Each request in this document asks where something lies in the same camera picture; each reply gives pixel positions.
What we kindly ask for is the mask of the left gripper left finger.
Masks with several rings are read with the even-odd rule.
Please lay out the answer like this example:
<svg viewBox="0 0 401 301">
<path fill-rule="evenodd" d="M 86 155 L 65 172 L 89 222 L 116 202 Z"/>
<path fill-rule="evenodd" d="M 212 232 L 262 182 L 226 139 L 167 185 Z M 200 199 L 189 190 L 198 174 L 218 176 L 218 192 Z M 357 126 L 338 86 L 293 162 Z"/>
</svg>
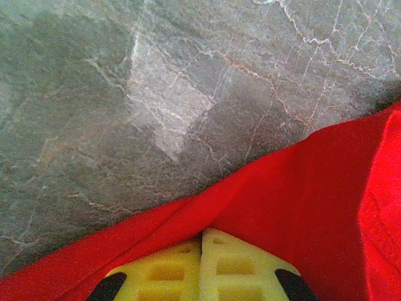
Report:
<svg viewBox="0 0 401 301">
<path fill-rule="evenodd" d="M 114 268 L 87 300 L 198 300 L 201 240 L 194 238 Z"/>
</svg>

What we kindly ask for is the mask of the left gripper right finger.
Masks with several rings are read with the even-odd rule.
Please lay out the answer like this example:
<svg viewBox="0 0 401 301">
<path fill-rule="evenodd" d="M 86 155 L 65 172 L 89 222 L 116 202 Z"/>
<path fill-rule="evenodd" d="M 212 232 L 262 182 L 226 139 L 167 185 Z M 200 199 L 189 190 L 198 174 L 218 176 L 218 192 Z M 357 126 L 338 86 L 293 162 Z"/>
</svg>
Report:
<svg viewBox="0 0 401 301">
<path fill-rule="evenodd" d="M 317 300 L 292 264 L 221 230 L 202 233 L 200 300 Z"/>
</svg>

